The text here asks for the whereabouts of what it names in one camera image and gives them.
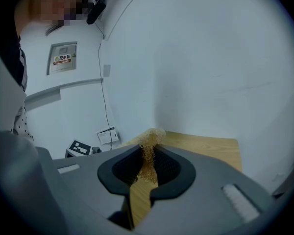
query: brown fibrous material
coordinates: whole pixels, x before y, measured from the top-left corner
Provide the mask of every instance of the brown fibrous material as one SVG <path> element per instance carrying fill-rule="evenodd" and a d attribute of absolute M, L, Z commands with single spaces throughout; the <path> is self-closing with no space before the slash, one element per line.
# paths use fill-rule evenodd
<path fill-rule="evenodd" d="M 143 153 L 143 167 L 139 176 L 147 182 L 157 183 L 157 173 L 154 169 L 154 147 L 160 144 L 166 132 L 161 129 L 149 129 L 139 136 L 139 146 Z"/>

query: wooden tabletop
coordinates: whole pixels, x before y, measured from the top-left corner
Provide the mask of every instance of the wooden tabletop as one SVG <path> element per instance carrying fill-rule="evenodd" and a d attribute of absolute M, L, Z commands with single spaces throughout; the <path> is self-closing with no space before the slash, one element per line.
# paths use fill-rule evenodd
<path fill-rule="evenodd" d="M 123 144 L 122 147 L 138 144 L 139 136 Z M 239 145 L 235 139 L 208 138 L 166 132 L 161 144 L 217 158 L 242 171 Z M 131 186 L 130 204 L 134 226 L 139 224 L 150 211 L 150 192 L 156 187 L 158 187 L 158 184 L 145 182 L 139 176 L 137 182 Z"/>

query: white textured strip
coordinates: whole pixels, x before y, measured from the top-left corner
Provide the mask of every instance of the white textured strip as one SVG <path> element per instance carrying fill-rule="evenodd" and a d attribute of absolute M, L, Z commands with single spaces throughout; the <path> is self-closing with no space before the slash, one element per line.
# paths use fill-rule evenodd
<path fill-rule="evenodd" d="M 241 216 L 244 223 L 248 223 L 259 216 L 260 213 L 254 205 L 247 198 L 245 198 L 235 185 L 226 185 L 222 188 L 222 190 L 231 201 L 234 209 Z"/>
<path fill-rule="evenodd" d="M 62 174 L 62 173 L 66 173 L 66 172 L 69 172 L 69 171 L 77 170 L 79 168 L 80 167 L 79 167 L 78 164 L 73 164 L 73 165 L 70 165 L 70 166 L 67 166 L 67 167 L 59 168 L 58 169 L 58 172 L 60 174 Z"/>

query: white wall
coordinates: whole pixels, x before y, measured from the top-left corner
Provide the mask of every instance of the white wall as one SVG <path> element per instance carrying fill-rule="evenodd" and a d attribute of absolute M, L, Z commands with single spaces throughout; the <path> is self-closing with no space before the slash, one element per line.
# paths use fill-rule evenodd
<path fill-rule="evenodd" d="M 109 150 L 110 145 L 101 146 L 96 135 L 108 128 L 98 63 L 101 32 L 85 21 L 71 22 L 48 37 L 45 30 L 32 24 L 21 35 L 28 74 L 25 106 L 34 144 L 48 149 L 53 159 L 63 158 L 73 139 Z M 46 76 L 51 44 L 70 41 L 77 41 L 76 70 Z M 108 98 L 106 103 L 113 126 Z"/>
<path fill-rule="evenodd" d="M 150 127 L 236 138 L 243 172 L 276 189 L 294 161 L 294 25 L 285 11 L 275 0 L 109 3 L 103 59 L 122 140 Z"/>

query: electrical box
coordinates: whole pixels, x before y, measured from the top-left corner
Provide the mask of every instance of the electrical box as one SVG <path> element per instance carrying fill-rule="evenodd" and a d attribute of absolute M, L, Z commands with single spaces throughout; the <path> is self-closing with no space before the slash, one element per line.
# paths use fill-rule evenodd
<path fill-rule="evenodd" d="M 114 127 L 98 132 L 97 135 L 101 144 L 111 143 L 111 140 L 112 142 L 119 141 L 117 131 Z"/>
<path fill-rule="evenodd" d="M 77 42 L 51 45 L 47 75 L 76 69 Z"/>

